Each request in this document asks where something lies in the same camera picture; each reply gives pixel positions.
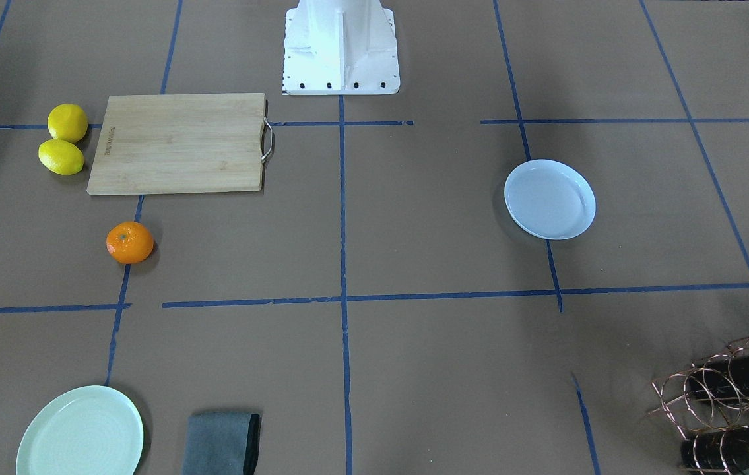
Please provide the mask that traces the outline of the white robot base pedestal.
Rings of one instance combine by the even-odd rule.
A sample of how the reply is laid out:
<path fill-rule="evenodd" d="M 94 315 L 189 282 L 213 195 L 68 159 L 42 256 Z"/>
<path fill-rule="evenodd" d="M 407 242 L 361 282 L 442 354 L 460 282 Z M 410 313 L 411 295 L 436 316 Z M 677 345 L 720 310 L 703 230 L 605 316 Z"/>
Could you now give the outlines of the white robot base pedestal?
<path fill-rule="evenodd" d="M 396 94 L 395 15 L 379 1 L 300 1 L 284 16 L 282 93 Z"/>

